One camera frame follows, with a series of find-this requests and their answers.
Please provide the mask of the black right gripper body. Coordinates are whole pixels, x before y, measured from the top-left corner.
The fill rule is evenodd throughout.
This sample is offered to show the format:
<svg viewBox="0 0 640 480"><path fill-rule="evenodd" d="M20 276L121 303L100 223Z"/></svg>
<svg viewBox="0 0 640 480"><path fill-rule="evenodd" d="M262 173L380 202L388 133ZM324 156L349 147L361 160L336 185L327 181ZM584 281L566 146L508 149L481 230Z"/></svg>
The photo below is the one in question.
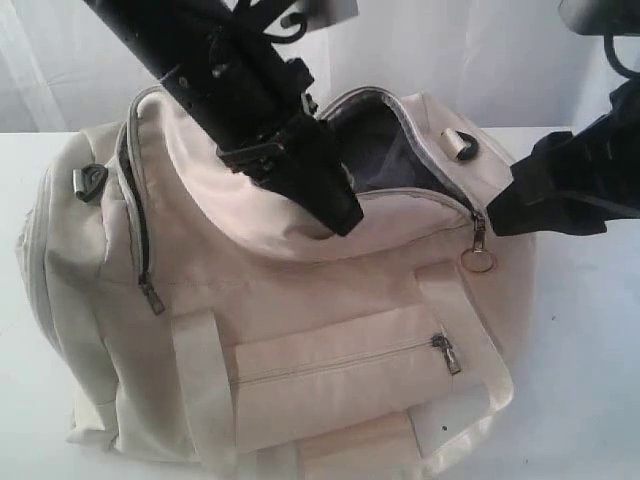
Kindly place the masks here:
<svg viewBox="0 0 640 480"><path fill-rule="evenodd" d="M611 92L610 102L609 113L572 139L568 235L604 233L608 221L639 218L639 81Z"/></svg>

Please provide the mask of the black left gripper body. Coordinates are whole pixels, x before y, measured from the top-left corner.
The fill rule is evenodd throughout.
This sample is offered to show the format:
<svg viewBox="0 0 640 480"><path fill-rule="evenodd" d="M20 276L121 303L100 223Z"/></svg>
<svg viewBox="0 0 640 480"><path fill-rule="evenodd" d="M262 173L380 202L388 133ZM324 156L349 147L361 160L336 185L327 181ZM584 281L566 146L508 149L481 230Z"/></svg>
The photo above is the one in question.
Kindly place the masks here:
<svg viewBox="0 0 640 480"><path fill-rule="evenodd" d="M291 1L90 1L226 155L299 153L320 142L300 58L276 50L309 22Z"/></svg>

